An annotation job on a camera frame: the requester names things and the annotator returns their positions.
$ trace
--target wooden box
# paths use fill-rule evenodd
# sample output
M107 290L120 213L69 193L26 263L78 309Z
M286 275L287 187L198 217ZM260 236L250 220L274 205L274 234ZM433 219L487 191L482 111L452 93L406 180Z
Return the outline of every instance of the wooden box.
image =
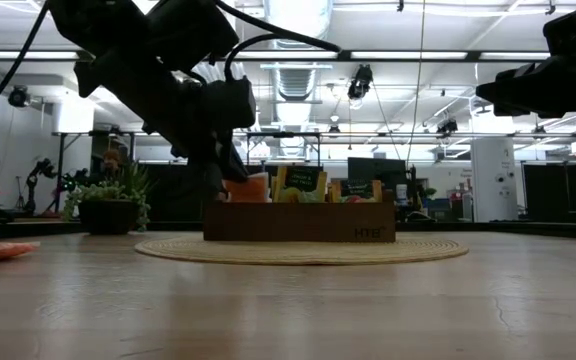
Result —
M394 242L395 206L215 203L205 208L204 240Z

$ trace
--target monitor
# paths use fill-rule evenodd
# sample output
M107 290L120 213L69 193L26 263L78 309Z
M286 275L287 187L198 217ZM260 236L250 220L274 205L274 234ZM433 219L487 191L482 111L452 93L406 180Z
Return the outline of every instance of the monitor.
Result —
M348 158L348 179L380 180L386 189L407 184L406 161L374 158Z

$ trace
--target ventilation duct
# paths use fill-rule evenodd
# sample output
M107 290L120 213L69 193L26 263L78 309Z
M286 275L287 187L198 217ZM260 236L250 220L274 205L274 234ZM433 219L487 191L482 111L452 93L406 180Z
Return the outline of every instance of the ventilation duct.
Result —
M332 0L264 0L266 21L303 35L324 39L332 16ZM290 40L275 40L273 48L282 50L309 50L310 45ZM278 100L289 103L276 104L275 114L284 131L304 131L312 110L317 70L273 70L273 90ZM286 156L303 154L304 141L299 138L282 139L281 152Z

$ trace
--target woven placemat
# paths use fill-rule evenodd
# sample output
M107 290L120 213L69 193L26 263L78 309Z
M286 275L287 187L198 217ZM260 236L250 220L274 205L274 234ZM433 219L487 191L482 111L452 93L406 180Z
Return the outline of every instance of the woven placemat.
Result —
M176 260L251 265L366 265L439 260L468 248L435 234L397 234L396 243L204 241L202 233L180 233L135 246L143 254Z

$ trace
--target wooden table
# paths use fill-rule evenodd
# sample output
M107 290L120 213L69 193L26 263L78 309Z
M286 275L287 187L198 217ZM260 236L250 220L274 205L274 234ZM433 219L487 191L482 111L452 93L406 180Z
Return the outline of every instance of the wooden table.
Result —
M0 360L576 360L574 239L433 233L470 254L346 267L132 250L171 235L24 239L42 247L0 263Z

